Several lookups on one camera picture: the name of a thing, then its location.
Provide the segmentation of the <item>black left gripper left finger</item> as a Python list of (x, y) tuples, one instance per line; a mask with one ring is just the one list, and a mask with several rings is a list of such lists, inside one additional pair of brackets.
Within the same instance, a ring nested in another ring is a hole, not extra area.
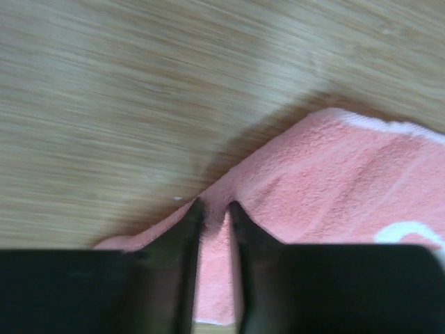
[(140, 250), (1, 252), (2, 333), (190, 333), (204, 204)]

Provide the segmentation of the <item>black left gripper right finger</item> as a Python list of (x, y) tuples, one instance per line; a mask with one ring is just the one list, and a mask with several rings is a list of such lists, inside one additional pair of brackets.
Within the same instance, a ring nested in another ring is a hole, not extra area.
[(229, 204), (238, 333), (443, 333), (444, 270), (412, 244), (285, 244)]

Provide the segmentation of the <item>small pink cloth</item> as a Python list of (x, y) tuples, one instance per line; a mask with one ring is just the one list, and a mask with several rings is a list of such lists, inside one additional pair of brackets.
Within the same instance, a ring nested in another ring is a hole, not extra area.
[(444, 270), (444, 136), (342, 109), (307, 116), (203, 191), (198, 321), (235, 324), (229, 204), (285, 244), (412, 244)]

